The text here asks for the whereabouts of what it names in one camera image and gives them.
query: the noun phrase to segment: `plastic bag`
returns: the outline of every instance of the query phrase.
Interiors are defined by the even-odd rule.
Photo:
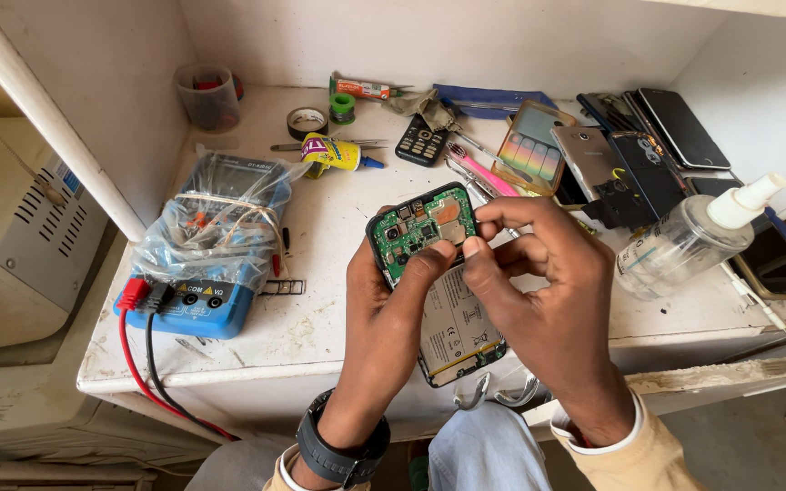
[[[133,273],[170,284],[224,281],[259,292],[280,248],[276,230],[290,200],[290,182],[308,166],[201,156],[133,249]]]

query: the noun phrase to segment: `blue cap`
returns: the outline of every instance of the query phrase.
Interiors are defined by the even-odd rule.
[[[384,168],[384,162],[378,162],[377,160],[373,159],[372,157],[366,157],[365,155],[360,157],[360,163],[362,165],[365,165],[366,167],[371,167],[371,168],[374,168],[374,169],[383,169]]]

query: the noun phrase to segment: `black watch strap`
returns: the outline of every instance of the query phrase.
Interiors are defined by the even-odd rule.
[[[317,431],[317,422],[332,393],[333,389],[330,389],[314,399],[302,417],[296,440],[302,460],[314,474],[327,481],[340,482],[347,489],[368,482],[375,475],[375,469],[390,443],[390,426],[387,418],[382,417],[365,447],[359,451],[345,452],[333,448]]]

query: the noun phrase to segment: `clear plastic bottle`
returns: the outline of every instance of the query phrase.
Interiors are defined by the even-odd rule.
[[[615,281],[642,300],[667,296],[685,281],[744,251],[751,220],[786,186],[770,172],[717,198],[692,195],[617,254]]]

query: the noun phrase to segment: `white pole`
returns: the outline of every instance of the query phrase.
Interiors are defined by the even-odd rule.
[[[1,28],[0,85],[117,227],[129,240],[139,242],[146,227]]]

